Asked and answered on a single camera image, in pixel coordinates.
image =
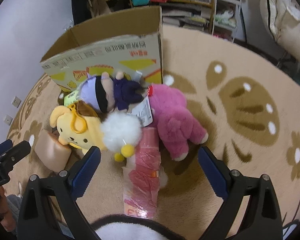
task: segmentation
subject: black headband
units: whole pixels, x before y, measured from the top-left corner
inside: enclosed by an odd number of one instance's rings
[[[96,98],[101,112],[106,113],[108,109],[108,100],[106,98],[106,91],[101,83],[101,76],[96,76]]]

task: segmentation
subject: bolt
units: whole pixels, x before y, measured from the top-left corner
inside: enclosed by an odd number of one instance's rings
[[[264,180],[269,180],[269,179],[270,179],[269,175],[267,175],[267,174],[263,174],[263,175],[262,175],[262,178],[263,178]]]
[[[68,171],[60,171],[59,172],[60,177],[65,177],[65,176],[67,176],[67,174],[68,174]]]
[[[235,176],[235,177],[239,177],[240,172],[237,171],[237,170],[232,170],[232,171],[231,171],[231,174],[232,174],[233,176]]]
[[[37,175],[33,174],[33,175],[30,176],[30,180],[31,180],[31,181],[34,181],[34,180],[36,180],[36,179],[37,179]]]

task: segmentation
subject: human hand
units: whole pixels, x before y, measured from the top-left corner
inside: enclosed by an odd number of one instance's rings
[[[12,212],[9,209],[7,198],[4,195],[4,188],[0,187],[0,215],[3,217],[1,224],[8,232],[13,231],[16,228],[16,221],[12,216]]]

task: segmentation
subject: white utility cart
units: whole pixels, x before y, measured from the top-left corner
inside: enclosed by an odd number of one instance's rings
[[[226,32],[229,36],[231,36],[232,42],[234,42],[234,38],[238,30],[238,21],[240,19],[241,2],[242,0],[215,0],[212,35],[216,31],[215,28],[217,29],[220,28],[223,30],[223,32]],[[233,9],[234,14],[232,18],[235,19],[235,27],[216,21],[217,6],[220,4],[222,4],[223,6],[228,6],[229,8]]]

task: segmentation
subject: white wall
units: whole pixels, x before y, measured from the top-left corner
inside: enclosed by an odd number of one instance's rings
[[[284,49],[274,42],[266,31],[260,14],[260,0],[242,0],[242,13],[246,26],[247,41],[249,44],[263,50],[267,54],[280,58]],[[241,21],[238,23],[236,38],[244,41]]]
[[[18,111],[43,74],[41,57],[71,24],[71,0],[4,0],[0,5],[0,143],[9,131],[6,114]]]

